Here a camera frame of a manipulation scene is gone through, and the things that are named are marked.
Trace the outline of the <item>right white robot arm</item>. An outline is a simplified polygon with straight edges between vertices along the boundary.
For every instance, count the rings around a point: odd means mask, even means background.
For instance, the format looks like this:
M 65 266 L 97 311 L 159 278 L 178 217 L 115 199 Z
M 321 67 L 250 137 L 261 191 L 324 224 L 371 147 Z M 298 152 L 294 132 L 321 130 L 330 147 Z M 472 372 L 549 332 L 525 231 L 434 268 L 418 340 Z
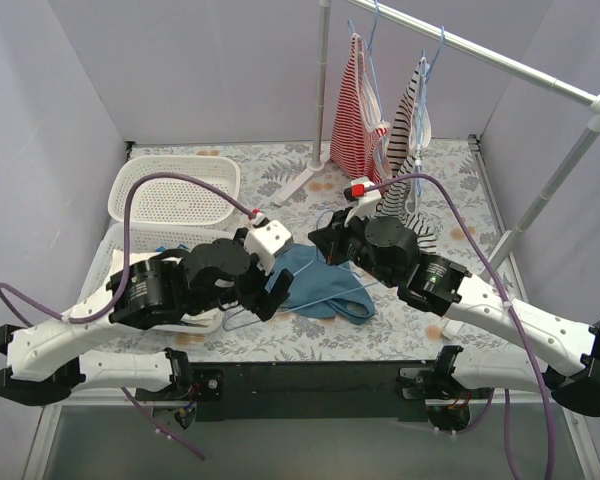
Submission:
M 503 354 L 447 345 L 406 387 L 428 398 L 482 388 L 546 393 L 562 407 L 600 417 L 600 321 L 593 325 L 504 297 L 466 267 L 422 252 L 413 231 L 392 217 L 360 219 L 346 210 L 308 235 L 330 265 L 350 261 L 408 306 L 483 329 L 516 346 Z

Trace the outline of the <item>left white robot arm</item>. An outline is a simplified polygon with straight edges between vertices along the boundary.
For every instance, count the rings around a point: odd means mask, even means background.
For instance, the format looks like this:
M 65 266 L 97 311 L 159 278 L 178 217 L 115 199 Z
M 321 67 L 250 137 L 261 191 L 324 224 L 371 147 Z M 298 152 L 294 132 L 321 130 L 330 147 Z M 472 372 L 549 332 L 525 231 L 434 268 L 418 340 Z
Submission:
M 165 250 L 136 262 L 125 256 L 121 271 L 68 312 L 27 328 L 0 327 L 0 353 L 7 360 L 0 397 L 25 406 L 102 388 L 187 397 L 196 382 L 186 353 L 111 354 L 100 346 L 233 303 L 269 320 L 289 296 L 292 273 L 274 267 L 292 243 L 292 234 L 274 221 L 190 251 Z

